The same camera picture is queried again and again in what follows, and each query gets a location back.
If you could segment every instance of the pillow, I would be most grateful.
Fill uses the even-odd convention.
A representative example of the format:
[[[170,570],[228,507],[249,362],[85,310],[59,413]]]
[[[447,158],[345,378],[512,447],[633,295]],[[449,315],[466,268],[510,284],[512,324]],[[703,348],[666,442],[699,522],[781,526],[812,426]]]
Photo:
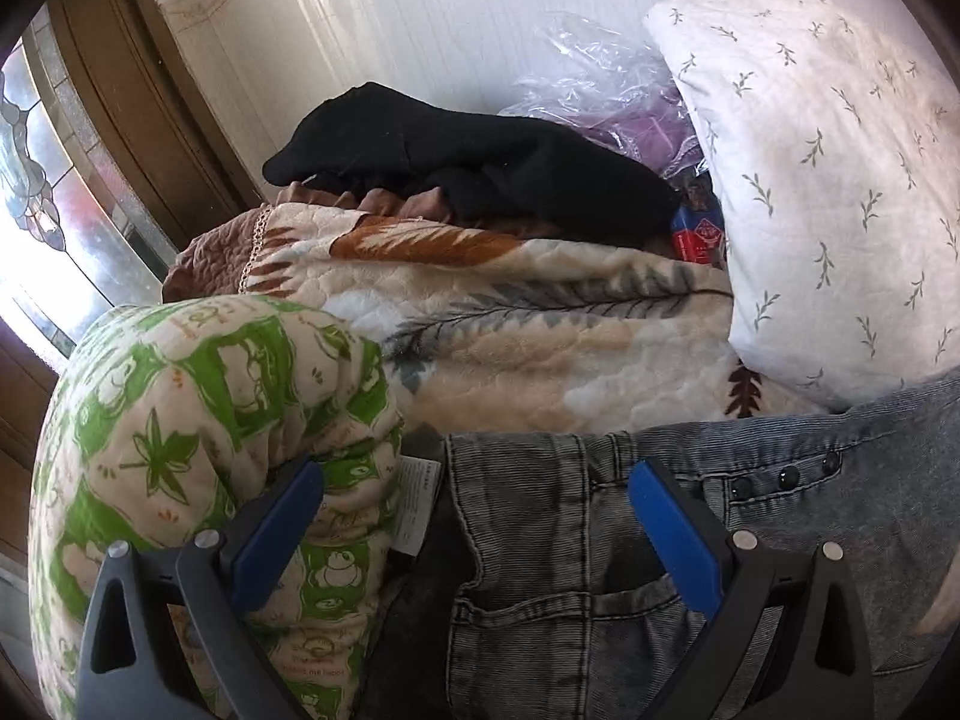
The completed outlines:
[[[960,364],[956,88],[829,0],[645,23],[723,206],[743,362],[834,408]]]
[[[311,452],[323,504],[277,589],[248,617],[313,717],[349,717],[391,537],[400,417],[379,347],[329,314],[253,295],[114,309],[70,357],[40,435],[30,614],[40,688],[76,714],[80,634],[104,551],[178,546]],[[174,625],[224,717],[189,617]]]

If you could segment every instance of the jeans button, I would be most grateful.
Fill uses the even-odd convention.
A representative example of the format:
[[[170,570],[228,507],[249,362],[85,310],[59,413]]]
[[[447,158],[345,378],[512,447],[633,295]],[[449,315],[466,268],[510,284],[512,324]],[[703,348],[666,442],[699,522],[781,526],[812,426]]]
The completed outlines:
[[[839,452],[827,452],[827,456],[824,457],[824,476],[833,476],[840,470],[842,464]]]
[[[797,466],[786,466],[779,476],[781,490],[793,490],[800,483],[800,471]]]
[[[730,483],[734,501],[745,501],[754,497],[754,482],[749,476],[740,476]]]

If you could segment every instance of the jeans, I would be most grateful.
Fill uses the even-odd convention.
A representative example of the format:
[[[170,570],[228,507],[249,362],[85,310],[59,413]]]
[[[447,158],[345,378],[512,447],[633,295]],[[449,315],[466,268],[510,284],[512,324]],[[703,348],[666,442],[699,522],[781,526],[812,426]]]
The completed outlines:
[[[656,458],[731,531],[802,552],[843,546],[875,716],[893,720],[952,635],[910,631],[960,542],[958,400],[954,371],[843,415],[447,437],[449,499],[387,615],[354,716],[639,717],[703,624],[627,501],[634,464]],[[778,616],[767,610],[716,717],[742,706]],[[401,660],[422,679],[391,679],[382,664]]]

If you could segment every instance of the purple item in plastic bag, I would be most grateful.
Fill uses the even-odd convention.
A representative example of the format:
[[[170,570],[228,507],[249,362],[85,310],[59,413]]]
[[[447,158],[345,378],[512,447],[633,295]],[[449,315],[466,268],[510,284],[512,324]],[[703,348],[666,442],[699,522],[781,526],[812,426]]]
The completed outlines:
[[[579,71],[520,79],[524,100],[501,114],[566,124],[664,178],[704,158],[683,98],[654,49],[569,13],[552,14],[538,31]]]

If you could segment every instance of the silver screw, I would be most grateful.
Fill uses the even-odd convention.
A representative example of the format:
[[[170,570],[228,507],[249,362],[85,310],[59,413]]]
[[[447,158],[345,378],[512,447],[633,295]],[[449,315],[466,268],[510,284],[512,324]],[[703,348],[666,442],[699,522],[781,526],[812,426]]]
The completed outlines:
[[[197,533],[193,538],[193,542],[196,546],[200,547],[200,549],[215,547],[219,541],[220,534],[210,529],[200,531],[200,533]]]
[[[757,537],[750,531],[737,531],[733,534],[733,546],[737,549],[757,549]]]
[[[111,557],[123,557],[127,552],[130,552],[130,545],[126,541],[114,541],[107,547],[107,555]]]
[[[824,543],[824,555],[828,560],[840,560],[843,557],[843,547],[836,541]]]

